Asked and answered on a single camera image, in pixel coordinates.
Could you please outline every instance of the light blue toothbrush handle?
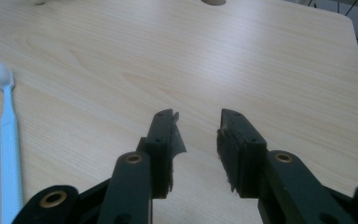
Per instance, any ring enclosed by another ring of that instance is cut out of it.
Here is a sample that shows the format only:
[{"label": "light blue toothbrush handle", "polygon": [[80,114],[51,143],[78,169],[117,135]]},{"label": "light blue toothbrush handle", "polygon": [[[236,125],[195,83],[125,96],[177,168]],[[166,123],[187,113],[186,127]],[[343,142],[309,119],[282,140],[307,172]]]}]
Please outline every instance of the light blue toothbrush handle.
[{"label": "light blue toothbrush handle", "polygon": [[6,121],[0,134],[2,224],[12,223],[23,204],[17,119],[11,115]]}]

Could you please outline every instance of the wooden table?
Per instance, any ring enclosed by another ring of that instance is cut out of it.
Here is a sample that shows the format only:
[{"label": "wooden table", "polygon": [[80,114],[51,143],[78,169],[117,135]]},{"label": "wooden table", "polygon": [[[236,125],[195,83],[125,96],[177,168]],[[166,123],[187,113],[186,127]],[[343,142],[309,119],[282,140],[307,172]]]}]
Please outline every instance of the wooden table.
[{"label": "wooden table", "polygon": [[[324,185],[358,186],[358,50],[343,16],[273,0],[1,0],[0,62],[16,80],[25,201],[110,177],[167,108],[188,152],[154,223],[261,222],[218,159],[222,108]],[[2,104],[0,91],[0,116]]]}]

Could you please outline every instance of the toothbrush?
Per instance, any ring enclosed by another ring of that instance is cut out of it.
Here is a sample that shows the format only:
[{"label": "toothbrush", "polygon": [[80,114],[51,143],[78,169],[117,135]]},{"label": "toothbrush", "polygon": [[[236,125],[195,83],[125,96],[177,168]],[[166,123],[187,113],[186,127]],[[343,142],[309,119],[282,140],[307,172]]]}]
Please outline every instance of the toothbrush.
[{"label": "toothbrush", "polygon": [[1,146],[1,223],[12,223],[22,209],[21,162],[17,118],[14,113],[13,74],[0,63],[0,86],[4,109],[0,125]]}]

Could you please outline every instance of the white toothbrush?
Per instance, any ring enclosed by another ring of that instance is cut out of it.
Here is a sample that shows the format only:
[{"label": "white toothbrush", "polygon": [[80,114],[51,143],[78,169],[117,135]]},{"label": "white toothbrush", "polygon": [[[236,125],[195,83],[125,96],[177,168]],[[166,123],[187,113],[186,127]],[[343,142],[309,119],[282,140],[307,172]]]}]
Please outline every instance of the white toothbrush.
[{"label": "white toothbrush", "polygon": [[14,113],[13,74],[0,63],[0,86],[4,109],[0,125],[1,145],[1,223],[12,223],[22,209],[22,183],[17,118]]}]

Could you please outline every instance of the cable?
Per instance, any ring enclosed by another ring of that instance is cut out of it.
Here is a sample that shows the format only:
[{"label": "cable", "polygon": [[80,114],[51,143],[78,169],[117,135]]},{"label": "cable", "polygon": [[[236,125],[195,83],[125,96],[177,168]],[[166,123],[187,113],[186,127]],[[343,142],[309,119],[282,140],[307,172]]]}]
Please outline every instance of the cable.
[{"label": "cable", "polygon": [[347,11],[347,13],[345,13],[345,16],[348,16],[348,13],[350,13],[351,9],[353,8],[354,5],[356,5],[358,0],[354,1],[353,4],[351,5],[351,8]]}]

